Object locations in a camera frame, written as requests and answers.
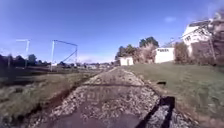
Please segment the utility pole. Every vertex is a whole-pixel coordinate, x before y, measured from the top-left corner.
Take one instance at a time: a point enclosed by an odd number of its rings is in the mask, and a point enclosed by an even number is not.
[[[70,46],[74,46],[76,47],[75,48],[75,51],[70,54],[66,59],[64,59],[63,61],[66,61],[67,59],[69,59],[72,55],[75,55],[75,65],[77,64],[77,52],[78,52],[78,45],[76,44],[73,44],[73,43],[69,43],[69,42],[65,42],[65,41],[60,41],[60,40],[53,40],[52,42],[52,52],[51,52],[51,63],[53,63],[53,57],[54,57],[54,49],[55,49],[55,43],[62,43],[62,44],[67,44],[67,45],[70,45]]]
[[[18,42],[26,42],[26,60],[25,60],[25,68],[27,68],[27,64],[28,64],[28,51],[29,51],[29,45],[30,45],[30,41],[28,39],[18,39],[16,40]]]
[[[53,59],[54,59],[54,45],[55,45],[55,41],[52,41],[52,49],[51,49],[51,71],[53,70]]]

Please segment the field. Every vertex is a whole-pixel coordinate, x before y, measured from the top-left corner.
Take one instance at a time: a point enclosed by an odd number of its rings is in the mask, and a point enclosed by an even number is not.
[[[122,67],[132,71],[155,90],[174,95],[194,118],[224,121],[224,70],[222,67],[197,65],[137,64]]]
[[[24,118],[97,73],[49,72],[44,68],[1,69],[0,119],[11,123]]]

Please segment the window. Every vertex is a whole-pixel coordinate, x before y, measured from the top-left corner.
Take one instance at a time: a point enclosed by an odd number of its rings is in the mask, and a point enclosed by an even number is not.
[[[159,52],[169,52],[169,49],[158,49]]]
[[[191,37],[188,36],[185,40],[186,40],[186,41],[190,41],[190,40],[191,40]]]
[[[203,30],[199,31],[199,34],[204,35],[205,32]]]

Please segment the roof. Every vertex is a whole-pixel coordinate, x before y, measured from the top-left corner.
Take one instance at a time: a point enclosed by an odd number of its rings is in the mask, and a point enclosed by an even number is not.
[[[204,20],[204,21],[197,21],[189,24],[189,27],[199,27],[199,26],[205,26],[208,25],[211,21],[210,20]]]

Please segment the dirt path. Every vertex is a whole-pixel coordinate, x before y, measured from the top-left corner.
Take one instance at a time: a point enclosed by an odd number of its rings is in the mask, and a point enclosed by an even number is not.
[[[113,69],[99,74],[73,91],[52,110],[39,128],[192,128],[191,121],[161,100],[134,74]]]

